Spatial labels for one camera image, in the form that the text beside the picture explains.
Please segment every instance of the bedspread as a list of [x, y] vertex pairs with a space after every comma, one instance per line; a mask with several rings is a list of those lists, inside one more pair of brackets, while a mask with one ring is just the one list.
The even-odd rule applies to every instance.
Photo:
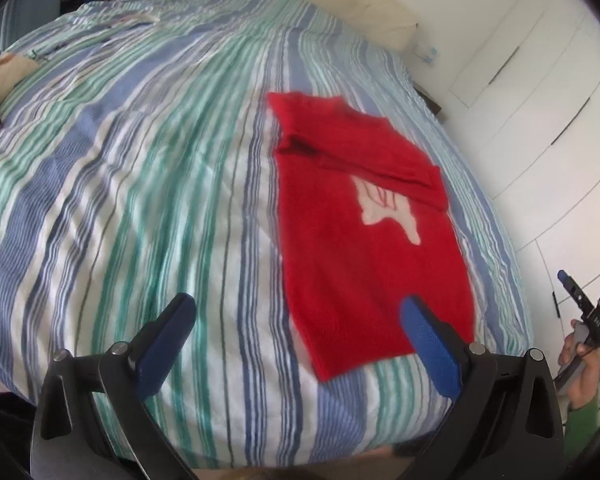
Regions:
[[[512, 247], [398, 56], [301, 0], [117, 0], [10, 49], [2, 104], [0, 380], [33, 402], [51, 353], [129, 340], [177, 291], [198, 321], [146, 403], [195, 467], [319, 462], [432, 430], [417, 356], [319, 383], [289, 319], [269, 91], [342, 95], [442, 168], [492, 351], [531, 343]], [[106, 401], [116, 450], [128, 452]]]

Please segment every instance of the hand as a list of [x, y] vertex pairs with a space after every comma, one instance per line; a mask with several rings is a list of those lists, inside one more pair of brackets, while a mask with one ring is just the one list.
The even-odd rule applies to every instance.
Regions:
[[[571, 328], [576, 328], [576, 320], [571, 320]], [[570, 333], [564, 339], [564, 346], [558, 358], [560, 366], [569, 362], [569, 352], [573, 347], [573, 333]], [[578, 377], [567, 390], [567, 395], [571, 401], [571, 408], [579, 410], [585, 404], [588, 404], [595, 396], [598, 390], [598, 381], [600, 380], [600, 349], [592, 350], [591, 347], [582, 343], [576, 348], [576, 352], [585, 362], [580, 377]]]

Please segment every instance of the person's arm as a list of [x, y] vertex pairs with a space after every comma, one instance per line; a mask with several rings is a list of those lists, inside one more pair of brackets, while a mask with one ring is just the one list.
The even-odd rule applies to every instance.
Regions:
[[[564, 340], [558, 363], [569, 360], [573, 347], [573, 333]], [[564, 431], [564, 458], [571, 463], [589, 443], [598, 429], [598, 381], [600, 380], [600, 350], [579, 344], [576, 349], [586, 367], [581, 376], [569, 387], [569, 411]]]

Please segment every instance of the blue curtain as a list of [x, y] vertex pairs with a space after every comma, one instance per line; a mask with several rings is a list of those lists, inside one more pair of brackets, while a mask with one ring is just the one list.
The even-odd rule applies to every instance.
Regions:
[[9, 0], [0, 11], [0, 50], [60, 15], [60, 0]]

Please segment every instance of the white deer motif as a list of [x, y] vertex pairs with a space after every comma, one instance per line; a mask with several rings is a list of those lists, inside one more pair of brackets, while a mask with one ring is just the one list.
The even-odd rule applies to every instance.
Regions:
[[411, 205], [407, 197], [356, 176], [352, 175], [351, 178], [358, 190], [358, 203], [362, 208], [364, 225], [377, 224], [385, 218], [391, 218], [402, 226], [412, 244], [420, 245], [418, 225], [411, 213]]

